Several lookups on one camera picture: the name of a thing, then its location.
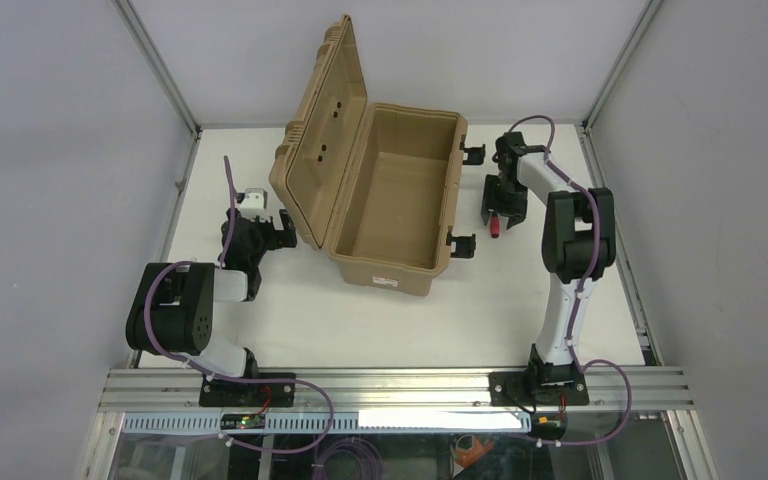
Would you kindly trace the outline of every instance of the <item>wire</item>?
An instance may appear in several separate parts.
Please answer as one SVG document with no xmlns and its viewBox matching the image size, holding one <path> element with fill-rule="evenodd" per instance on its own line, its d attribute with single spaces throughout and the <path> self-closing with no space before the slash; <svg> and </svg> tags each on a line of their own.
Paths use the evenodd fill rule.
<svg viewBox="0 0 768 480">
<path fill-rule="evenodd" d="M 455 440 L 455 450 L 458 450 L 459 448 L 461 448 L 461 440 L 463 440 L 466 437 L 471 437 L 471 436 L 472 435 L 461 435 L 460 437 L 458 437 L 458 439 Z"/>
<path fill-rule="evenodd" d="M 536 405 L 536 401 L 535 401 L 535 405 L 532 405 L 532 406 L 531 406 L 531 410 L 528 410 L 528 409 L 526 409 L 525 407 L 523 407 L 522 405 L 520 405 L 520 404 L 519 404 L 519 402 L 517 402 L 516 400 L 514 400 L 514 398 L 513 398 L 513 397 L 511 397 L 510 395 L 508 395 L 508 392 L 507 392 L 507 390 L 502 390 L 502 395 L 504 395 L 504 396 L 505 396 L 505 398 L 507 398 L 509 402 L 511 402 L 511 403 L 513 403 L 514 405 L 516 405 L 516 407 L 517 407 L 517 408 L 519 408 L 520 410 L 522 410 L 523 412 L 525 412 L 525 413 L 527 413 L 527 414 L 529 414 L 529 415 L 534 415 L 535 413 L 537 413 L 537 405 Z"/>
<path fill-rule="evenodd" d="M 228 185 L 231 192 L 231 220 L 228 225 L 228 234 L 225 239 L 225 246 L 222 249 L 222 253 L 220 254 L 220 263 L 225 258 L 225 253 L 227 253 L 227 247 L 230 245 L 229 239 L 231 238 L 231 233 L 233 232 L 233 219 L 235 217 L 233 209 L 235 208 L 235 191 L 234 191 L 234 182 L 231 177 L 231 164 L 228 160 L 228 157 L 225 156 L 225 176 L 228 179 Z M 194 262 L 191 261 L 180 261 L 175 262 L 172 264 L 169 264 L 160 271 L 160 273 L 157 274 L 157 277 L 155 277 L 154 281 L 151 282 L 151 286 L 148 289 L 148 293 L 146 294 L 145 299 L 145 308 L 143 308 L 143 321 L 145 323 L 145 329 L 146 329 L 146 336 L 148 336 L 149 342 L 151 342 L 151 346 L 154 347 L 154 350 L 159 353 L 160 355 L 163 355 L 166 358 L 169 358 L 171 360 L 175 360 L 177 362 L 182 362 L 186 365 L 189 365 L 194 370 L 201 372 L 202 374 L 213 377 L 218 380 L 222 380 L 225 382 L 231 382 L 231 383 L 239 383 L 243 385 L 269 385 L 274 383 L 292 383 L 294 385 L 304 385 L 305 387 L 308 387 L 320 395 L 322 395 L 322 398 L 325 400 L 325 403 L 328 405 L 328 423 L 325 425 L 325 429 L 320 433 L 316 438 L 313 439 L 312 442 L 310 442 L 308 445 L 305 445 L 304 447 L 299 448 L 288 448 L 288 449 L 274 449 L 274 448 L 266 448 L 266 447 L 259 447 L 257 445 L 252 445 L 250 443 L 241 442 L 235 438 L 229 437 L 229 442 L 231 442 L 234 445 L 238 445 L 243 448 L 248 448 L 249 450 L 254 450 L 257 452 L 262 453 L 272 453 L 272 454 L 294 454 L 294 453 L 301 453 L 306 452 L 317 445 L 319 445 L 323 440 L 325 440 L 325 437 L 328 435 L 328 432 L 331 430 L 331 426 L 334 423 L 334 402 L 331 401 L 331 397 L 328 396 L 328 393 L 323 390 L 318 385 L 314 385 L 311 382 L 305 381 L 305 380 L 298 380 L 295 378 L 269 378 L 269 379 L 250 379 L 250 378 L 239 378 L 239 377 L 231 377 L 228 375 L 223 375 L 221 373 L 216 373 L 211 371 L 209 368 L 205 368 L 198 363 L 192 361 L 190 358 L 184 357 L 183 355 L 177 355 L 174 353 L 170 353 L 165 348 L 163 348 L 160 345 L 160 342 L 157 341 L 157 336 L 154 334 L 154 329 L 152 328 L 151 324 L 151 305 L 154 301 L 154 294 L 157 292 L 157 288 L 160 286 L 160 282 L 163 281 L 164 278 L 166 278 L 167 275 L 169 275 L 170 272 L 173 270 L 180 268 L 180 267 L 186 267 L 192 265 Z"/>
<path fill-rule="evenodd" d="M 359 437 L 349 437 L 337 440 L 322 453 L 317 452 L 313 462 L 313 480 L 328 480 L 325 464 L 339 453 L 349 455 L 357 463 L 357 468 L 351 475 L 352 479 L 381 480 L 384 478 L 384 460 L 375 445 Z"/>
<path fill-rule="evenodd" d="M 517 125 L 527 122 L 529 120 L 537 120 L 542 119 L 549 122 L 549 127 L 551 128 L 549 133 L 549 141 L 546 143 L 546 151 L 543 152 L 543 159 L 546 161 L 546 166 L 549 167 L 550 170 L 555 172 L 559 177 L 561 177 L 567 184 L 569 184 L 574 189 L 581 192 L 582 195 L 584 195 L 587 198 L 587 203 L 590 204 L 590 210 L 593 212 L 593 253 L 590 256 L 590 264 L 587 266 L 587 270 L 585 270 L 584 275 L 582 275 L 581 280 L 578 282 L 578 286 L 576 287 L 576 292 L 582 293 L 584 291 L 585 282 L 588 278 L 590 278 L 590 275 L 593 274 L 593 270 L 596 269 L 596 264 L 599 262 L 599 246 L 601 243 L 601 219 L 599 218 L 599 207 L 596 205 L 596 199 L 593 198 L 593 195 L 590 193 L 589 190 L 582 187 L 578 183 L 574 182 L 572 178 L 570 178 L 569 175 L 566 174 L 563 170 L 561 170 L 560 167 L 558 167 L 550 158 L 549 158 L 549 152 L 552 149 L 552 142 L 555 140 L 555 121 L 546 115 L 531 115 L 529 117 L 522 118 L 520 120 L 517 120 L 513 125 L 511 125 L 511 128 L 508 129 L 508 132 L 513 131 L 514 128 L 516 128 Z M 565 340 L 567 341 L 568 349 L 570 352 L 570 356 L 572 357 L 573 363 L 575 364 L 575 367 L 578 369 L 579 372 L 582 374 L 587 371 L 590 367 L 593 365 L 601 364 L 601 365 L 607 365 L 614 370 L 617 371 L 617 373 L 620 374 L 620 377 L 622 377 L 623 383 L 625 383 L 625 390 L 627 394 L 628 400 L 626 401 L 625 405 L 625 411 L 623 412 L 622 420 L 620 420 L 620 423 L 610 432 L 608 432 L 606 435 L 600 438 L 596 438 L 593 440 L 584 440 L 584 441 L 571 441 L 571 442 L 564 442 L 564 445 L 571 445 L 571 446 L 587 446 L 587 445 L 597 445 L 603 442 L 607 442 L 611 440 L 612 438 L 619 435 L 619 433 L 622 431 L 623 428 L 625 428 L 626 423 L 628 423 L 628 419 L 631 416 L 631 382 L 628 379 L 628 375 L 626 375 L 625 371 L 623 371 L 622 368 L 619 367 L 619 365 L 615 364 L 614 362 L 611 362 L 610 360 L 605 360 L 602 358 L 597 358 L 594 360 L 590 360 L 583 366 L 581 365 L 581 362 L 579 361 L 578 354 L 575 353 L 575 348 L 573 347 L 573 332 L 575 328 L 575 320 L 578 316 L 578 310 L 581 308 L 581 298 L 583 295 L 576 295 L 575 301 L 572 305 L 572 311 L 570 312 L 570 321 L 569 325 L 567 325 L 567 332 Z M 537 441 L 538 439 L 526 435 L 525 438 Z"/>
<path fill-rule="evenodd" d="M 266 399 L 266 402 L 264 402 L 263 406 L 260 407 L 260 410 L 258 410 L 255 415 L 260 415 L 261 413 L 265 412 L 266 409 L 269 408 L 269 404 L 272 403 L 272 389 L 269 387 L 263 387 L 261 391 L 269 394 L 269 398 Z"/>
<path fill-rule="evenodd" d="M 237 206 L 237 189 L 234 188 L 234 176 L 231 175 L 231 160 L 225 155 L 225 178 L 228 179 L 228 193 L 231 195 L 231 210 L 228 215 L 228 232 L 225 233 L 225 242 L 222 244 L 222 251 L 219 253 L 219 266 L 225 266 L 225 255 L 228 254 L 228 248 L 231 246 L 231 237 L 234 234 L 234 223 L 237 213 L 234 207 Z"/>
<path fill-rule="evenodd" d="M 534 449 L 528 449 L 528 480 L 531 480 L 531 474 L 534 473 Z"/>
<path fill-rule="evenodd" d="M 567 396 L 561 393 L 561 408 L 558 410 L 558 418 L 564 420 L 567 413 Z"/>
</svg>

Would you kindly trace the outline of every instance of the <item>case latch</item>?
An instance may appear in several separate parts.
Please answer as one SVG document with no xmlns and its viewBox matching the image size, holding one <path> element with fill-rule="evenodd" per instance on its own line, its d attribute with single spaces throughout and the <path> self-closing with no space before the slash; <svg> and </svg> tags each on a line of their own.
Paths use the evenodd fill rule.
<svg viewBox="0 0 768 480">
<path fill-rule="evenodd" d="M 446 234 L 446 245 L 455 244 L 452 258 L 472 258 L 475 256 L 475 234 L 468 237 L 453 237 L 452 232 Z"/>
<path fill-rule="evenodd" d="M 464 165 L 484 165 L 486 145 L 482 143 L 480 147 L 467 147 L 464 142 L 464 140 L 461 140 L 461 150 L 466 153 Z"/>
</svg>

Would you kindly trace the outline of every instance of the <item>label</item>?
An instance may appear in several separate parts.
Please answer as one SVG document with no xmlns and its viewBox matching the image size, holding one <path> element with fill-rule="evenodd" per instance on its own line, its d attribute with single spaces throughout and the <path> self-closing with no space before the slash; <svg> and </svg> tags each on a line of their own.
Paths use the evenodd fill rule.
<svg viewBox="0 0 768 480">
<path fill-rule="evenodd" d="M 388 287 L 399 286 L 398 280 L 393 280 L 392 278 L 376 277 L 375 275 L 372 276 L 372 283 L 375 283 L 378 285 L 387 285 Z"/>
<path fill-rule="evenodd" d="M 481 415 L 436 412 L 427 409 L 369 409 L 358 411 L 360 428 L 435 428 L 474 432 L 485 430 L 531 430 L 528 415 L 520 419 L 513 412 L 485 412 Z"/>
</svg>

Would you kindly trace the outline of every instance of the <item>tan plastic case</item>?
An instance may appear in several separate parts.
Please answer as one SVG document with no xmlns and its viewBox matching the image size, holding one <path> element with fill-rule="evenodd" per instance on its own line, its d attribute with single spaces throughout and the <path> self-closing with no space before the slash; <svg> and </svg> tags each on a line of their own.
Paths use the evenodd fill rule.
<svg viewBox="0 0 768 480">
<path fill-rule="evenodd" d="M 449 265 L 467 122 L 366 104 L 352 20 L 325 33 L 269 183 L 302 240 L 351 284 L 428 295 Z"/>
</svg>

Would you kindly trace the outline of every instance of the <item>floor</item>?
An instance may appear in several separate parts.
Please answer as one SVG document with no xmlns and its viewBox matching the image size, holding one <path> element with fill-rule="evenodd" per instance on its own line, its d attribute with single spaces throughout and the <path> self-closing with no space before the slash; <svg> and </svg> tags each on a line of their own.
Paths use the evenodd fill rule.
<svg viewBox="0 0 768 480">
<path fill-rule="evenodd" d="M 454 235 L 477 235 L 475 258 L 452 259 L 427 297 L 344 283 L 325 252 L 299 242 L 269 252 L 254 302 L 216 304 L 214 335 L 252 349 L 264 367 L 479 367 L 525 365 L 543 323 L 549 274 L 540 256 L 545 208 L 530 197 L 526 221 L 492 239 L 479 207 L 490 157 L 507 126 L 471 126 L 467 146 L 487 145 L 485 164 L 465 166 Z M 543 144 L 549 129 L 529 125 L 527 143 Z M 269 211 L 281 205 L 267 181 L 281 128 L 206 130 L 195 160 L 169 260 L 214 261 L 228 208 L 223 155 L 236 188 L 261 187 Z M 590 179 L 573 125 L 559 125 L 556 163 L 578 182 Z M 583 361 L 607 358 L 642 365 L 619 272 L 608 269 L 590 301 L 582 329 Z M 141 366 L 170 362 L 143 355 Z"/>
</svg>

